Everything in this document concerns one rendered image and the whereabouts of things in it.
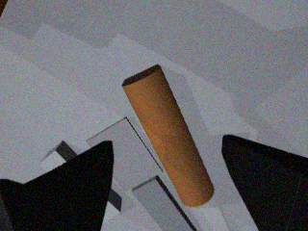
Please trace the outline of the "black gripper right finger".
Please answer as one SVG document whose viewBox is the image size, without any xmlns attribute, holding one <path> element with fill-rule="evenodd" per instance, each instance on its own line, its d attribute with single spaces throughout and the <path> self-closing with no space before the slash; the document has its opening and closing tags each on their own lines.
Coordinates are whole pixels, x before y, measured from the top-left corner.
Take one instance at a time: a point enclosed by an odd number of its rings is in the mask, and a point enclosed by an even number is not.
<svg viewBox="0 0 308 231">
<path fill-rule="evenodd" d="M 232 135 L 221 152 L 259 231 L 308 231 L 308 158 Z"/>
</svg>

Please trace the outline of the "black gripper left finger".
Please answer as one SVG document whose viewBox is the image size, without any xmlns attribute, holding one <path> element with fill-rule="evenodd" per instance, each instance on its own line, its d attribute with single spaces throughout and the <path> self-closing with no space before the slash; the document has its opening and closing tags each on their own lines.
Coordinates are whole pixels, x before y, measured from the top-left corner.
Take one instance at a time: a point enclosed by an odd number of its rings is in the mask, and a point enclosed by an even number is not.
<svg viewBox="0 0 308 231">
<path fill-rule="evenodd" d="M 25 184 L 0 179 L 0 231 L 101 231 L 113 173 L 103 141 Z"/>
</svg>

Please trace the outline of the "small grey block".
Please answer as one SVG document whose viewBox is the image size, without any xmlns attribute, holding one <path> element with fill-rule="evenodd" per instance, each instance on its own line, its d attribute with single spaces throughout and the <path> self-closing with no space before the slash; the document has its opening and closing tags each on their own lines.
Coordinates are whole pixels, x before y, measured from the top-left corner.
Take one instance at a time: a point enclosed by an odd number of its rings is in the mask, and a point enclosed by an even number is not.
<svg viewBox="0 0 308 231">
<path fill-rule="evenodd" d="M 76 156 L 78 154 L 66 142 L 61 141 L 44 156 L 39 165 L 48 172 L 61 164 L 65 164 Z M 104 223 L 120 213 L 121 203 L 122 197 L 111 188 L 103 219 Z"/>
</svg>

